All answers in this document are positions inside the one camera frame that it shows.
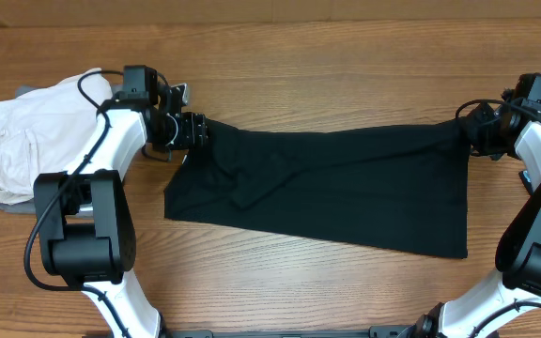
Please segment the black t-shirt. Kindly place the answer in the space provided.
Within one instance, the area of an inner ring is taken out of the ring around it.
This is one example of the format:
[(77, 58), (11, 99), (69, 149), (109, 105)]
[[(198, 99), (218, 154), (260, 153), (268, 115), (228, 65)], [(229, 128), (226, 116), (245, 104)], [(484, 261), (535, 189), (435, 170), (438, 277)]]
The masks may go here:
[(336, 132), (213, 121), (164, 192), (164, 215), (406, 253), (467, 256), (470, 147), (454, 121)]

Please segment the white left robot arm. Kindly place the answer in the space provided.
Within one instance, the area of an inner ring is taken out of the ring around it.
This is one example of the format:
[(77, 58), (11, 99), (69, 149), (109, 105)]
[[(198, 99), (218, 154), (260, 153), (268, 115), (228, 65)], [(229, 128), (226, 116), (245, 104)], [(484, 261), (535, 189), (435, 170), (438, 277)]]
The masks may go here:
[(112, 337), (168, 337), (133, 268), (136, 235), (122, 179), (136, 153), (201, 148), (209, 128), (204, 115), (185, 111), (187, 84), (169, 84), (144, 65), (119, 74), (123, 82), (116, 92), (89, 100), (97, 128), (84, 156), (34, 183), (37, 221), (23, 268), (40, 289), (88, 296)]

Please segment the grey folded garment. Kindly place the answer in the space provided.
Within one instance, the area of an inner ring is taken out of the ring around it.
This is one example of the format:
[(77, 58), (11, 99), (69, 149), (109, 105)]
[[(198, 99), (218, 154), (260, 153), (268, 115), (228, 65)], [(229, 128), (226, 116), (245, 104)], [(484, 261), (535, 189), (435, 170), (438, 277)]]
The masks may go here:
[[(24, 95), (34, 90), (36, 90), (34, 86), (21, 85), (15, 91), (15, 98), (19, 98), (21, 95)], [(14, 205), (0, 203), (0, 209), (12, 214), (34, 214), (35, 204), (33, 199)]]

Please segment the white folded garment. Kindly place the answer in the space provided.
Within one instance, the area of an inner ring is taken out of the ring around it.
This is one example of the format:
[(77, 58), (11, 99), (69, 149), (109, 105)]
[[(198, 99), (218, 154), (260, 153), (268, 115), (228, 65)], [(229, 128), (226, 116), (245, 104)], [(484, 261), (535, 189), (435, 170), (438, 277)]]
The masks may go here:
[(0, 204), (33, 198), (41, 173), (57, 173), (75, 157), (94, 133), (97, 108), (112, 97), (98, 68), (0, 101)]

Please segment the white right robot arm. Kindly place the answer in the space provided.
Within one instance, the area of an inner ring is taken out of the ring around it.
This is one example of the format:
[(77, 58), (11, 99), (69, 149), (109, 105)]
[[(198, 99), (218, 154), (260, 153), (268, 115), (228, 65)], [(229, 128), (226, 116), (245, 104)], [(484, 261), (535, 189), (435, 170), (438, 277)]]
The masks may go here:
[(500, 100), (472, 100), (457, 122), (471, 142), (471, 154), (523, 162), (520, 177), (530, 194), (503, 233), (495, 269), (456, 300), (436, 305), (401, 337), (495, 337), (520, 315), (541, 309), (541, 73), (519, 76)]

